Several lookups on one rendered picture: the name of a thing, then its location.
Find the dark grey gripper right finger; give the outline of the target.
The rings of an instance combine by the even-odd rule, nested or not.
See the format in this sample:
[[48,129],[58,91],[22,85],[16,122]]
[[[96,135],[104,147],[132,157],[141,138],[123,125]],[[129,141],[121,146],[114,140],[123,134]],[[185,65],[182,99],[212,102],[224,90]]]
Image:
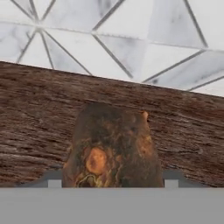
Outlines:
[[196,180],[190,180],[181,171],[178,170],[163,170],[163,179],[166,186],[172,185],[179,188],[206,188]]

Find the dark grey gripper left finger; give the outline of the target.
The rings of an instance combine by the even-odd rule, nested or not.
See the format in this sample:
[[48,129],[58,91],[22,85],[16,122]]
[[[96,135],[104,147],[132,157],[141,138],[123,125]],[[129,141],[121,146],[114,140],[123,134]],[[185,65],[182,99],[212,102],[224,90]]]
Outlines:
[[47,171],[42,177],[33,180],[31,182],[20,184],[18,187],[33,187],[33,188],[48,188],[51,184],[55,184],[56,186],[61,186],[62,180],[62,171]]

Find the brown bread loaf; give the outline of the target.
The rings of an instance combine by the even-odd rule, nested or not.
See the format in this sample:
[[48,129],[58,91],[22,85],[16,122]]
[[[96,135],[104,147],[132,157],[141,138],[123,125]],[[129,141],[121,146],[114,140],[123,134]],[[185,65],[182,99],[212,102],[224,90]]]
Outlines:
[[77,116],[62,170],[64,187],[163,187],[149,114],[88,104]]

